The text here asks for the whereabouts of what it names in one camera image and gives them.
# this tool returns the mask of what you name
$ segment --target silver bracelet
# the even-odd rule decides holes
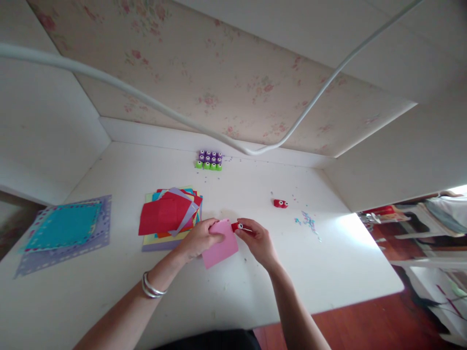
[[[143,287],[144,293],[152,299],[162,297],[165,293],[167,293],[167,291],[165,292],[158,291],[156,288],[150,285],[147,280],[147,273],[148,271],[146,271],[143,274],[143,278],[141,279],[141,286]]]

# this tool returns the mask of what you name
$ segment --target red wooden floor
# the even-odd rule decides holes
[[[397,240],[402,233],[397,224],[375,226],[375,239],[386,238],[384,246],[390,260],[406,260],[424,256],[413,240]],[[404,284],[403,269],[396,270]],[[323,335],[333,350],[442,350],[456,349],[438,335],[439,325],[411,300],[413,291],[406,289],[395,295],[314,315]],[[280,324],[254,330],[262,350],[287,350]]]

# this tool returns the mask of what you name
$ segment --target white cord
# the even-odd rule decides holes
[[[297,119],[297,121],[293,124],[293,126],[289,129],[289,131],[286,133],[286,135],[280,140],[278,143],[264,146],[258,150],[251,150],[249,148],[246,148],[242,146],[238,141],[220,134],[214,130],[208,129],[207,127],[198,124],[197,122],[177,113],[176,111],[170,109],[166,105],[162,104],[158,100],[152,98],[149,95],[146,95],[145,93],[139,91],[138,89],[134,88],[133,86],[124,83],[123,81],[111,76],[110,74],[107,74],[101,70],[98,70],[96,68],[87,66],[83,63],[71,60],[69,58],[62,57],[60,55],[55,55],[55,54],[50,54],[38,50],[33,50],[33,49],[28,49],[25,47],[21,46],[16,46],[16,45],[10,45],[10,44],[4,44],[0,43],[0,57],[6,57],[6,58],[14,58],[14,59],[19,59],[19,60],[24,60],[24,61],[30,61],[34,63],[39,63],[47,66],[53,66],[57,68],[63,68],[75,73],[80,73],[83,75],[87,75],[88,77],[103,81],[109,85],[112,85],[116,88],[119,88],[120,90],[133,95],[136,97],[138,100],[141,102],[153,107],[154,109],[158,110],[159,112],[165,114],[166,116],[182,123],[187,126],[190,126],[208,136],[211,136],[212,138],[219,140],[226,145],[229,145],[233,147],[234,149],[248,155],[248,156],[258,156],[260,154],[263,154],[267,151],[273,150],[275,148],[278,148],[284,144],[284,142],[287,141],[287,139],[292,135],[292,133],[295,131],[295,129],[298,127],[298,125],[302,122],[302,120],[305,118],[305,116],[308,114],[310,109],[315,105],[316,101],[320,98],[320,96],[323,94],[323,92],[327,89],[329,84],[334,80],[334,78],[340,73],[340,71],[349,63],[349,61],[355,57],[361,50],[365,48],[370,42],[372,42],[374,39],[376,39],[382,32],[384,32],[386,29],[391,27],[394,23],[396,23],[398,20],[400,20],[404,15],[409,13],[412,9],[414,9],[416,6],[418,6],[421,2],[424,0],[415,0],[412,3],[410,3],[408,6],[406,6],[402,11],[400,11],[397,15],[395,15],[393,18],[391,18],[387,23],[385,23],[381,28],[379,28],[377,31],[375,31],[371,36],[369,36],[364,42],[362,42],[356,49],[354,49],[343,61],[339,66],[336,68],[336,70],[331,74],[331,76],[326,80],[324,85],[321,87],[321,90],[318,91],[318,93],[315,95],[315,97],[310,101],[310,103],[306,106],[305,110],[302,112],[300,117]]]

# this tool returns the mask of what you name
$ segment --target woman's left hand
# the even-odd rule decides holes
[[[198,222],[190,233],[182,240],[175,251],[182,254],[186,262],[190,262],[203,251],[224,240],[223,234],[210,234],[209,228],[219,220],[215,218]]]

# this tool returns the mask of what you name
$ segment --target desk surface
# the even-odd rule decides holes
[[[271,232],[282,263],[310,313],[399,292],[403,285],[355,214],[321,170],[225,158],[222,172],[194,168],[195,152],[113,142],[67,202],[111,194],[110,245],[12,280],[23,237],[0,263],[2,349],[69,349],[166,252],[141,252],[144,195],[193,185],[203,218],[250,217]],[[289,202],[283,210],[272,199]],[[295,223],[316,220],[322,242]],[[206,271],[201,259],[180,272],[137,349],[213,329],[279,321],[265,270],[240,251]]]

